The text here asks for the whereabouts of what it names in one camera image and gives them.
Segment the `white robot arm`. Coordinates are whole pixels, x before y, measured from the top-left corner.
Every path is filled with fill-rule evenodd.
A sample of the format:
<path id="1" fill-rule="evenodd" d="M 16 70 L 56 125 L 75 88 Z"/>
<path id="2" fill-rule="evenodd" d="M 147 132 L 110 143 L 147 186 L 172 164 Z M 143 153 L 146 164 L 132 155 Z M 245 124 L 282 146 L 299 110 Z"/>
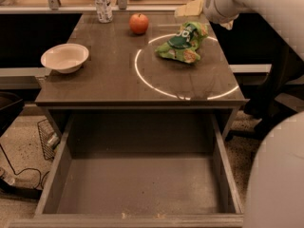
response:
<path id="1" fill-rule="evenodd" d="M 216 24 L 260 14 L 304 59 L 304 0 L 203 0 Z M 251 170 L 242 228 L 304 228 L 304 113 L 279 123 L 261 143 Z"/>

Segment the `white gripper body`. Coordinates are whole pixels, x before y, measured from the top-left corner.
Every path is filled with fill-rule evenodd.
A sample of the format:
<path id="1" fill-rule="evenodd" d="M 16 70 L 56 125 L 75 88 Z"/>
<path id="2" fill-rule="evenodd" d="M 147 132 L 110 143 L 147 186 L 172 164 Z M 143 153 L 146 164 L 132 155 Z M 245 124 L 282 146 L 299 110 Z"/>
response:
<path id="1" fill-rule="evenodd" d="M 205 0 L 203 5 L 205 17 L 225 29 L 232 29 L 238 18 L 237 3 L 234 0 Z"/>

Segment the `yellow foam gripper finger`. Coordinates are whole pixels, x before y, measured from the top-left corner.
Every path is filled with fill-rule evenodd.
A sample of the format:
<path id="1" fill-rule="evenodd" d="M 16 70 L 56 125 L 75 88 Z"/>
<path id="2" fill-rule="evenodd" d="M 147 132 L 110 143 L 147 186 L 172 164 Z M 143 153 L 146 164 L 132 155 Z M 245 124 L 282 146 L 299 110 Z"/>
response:
<path id="1" fill-rule="evenodd" d="M 203 0 L 193 0 L 185 5 L 176 8 L 176 17 L 199 16 L 202 12 Z"/>

